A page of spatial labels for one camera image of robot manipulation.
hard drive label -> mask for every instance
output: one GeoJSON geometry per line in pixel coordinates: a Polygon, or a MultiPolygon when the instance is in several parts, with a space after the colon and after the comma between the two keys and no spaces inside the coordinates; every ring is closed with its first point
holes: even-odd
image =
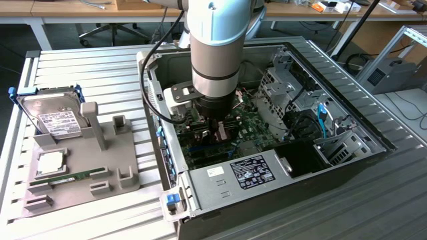
{"type": "Polygon", "coordinates": [[[276,180],[263,155],[235,161],[230,165],[240,188],[244,190],[276,180]]]}
{"type": "Polygon", "coordinates": [[[80,126],[73,111],[40,114],[39,119],[43,121],[43,124],[52,136],[80,132],[80,126]]]}

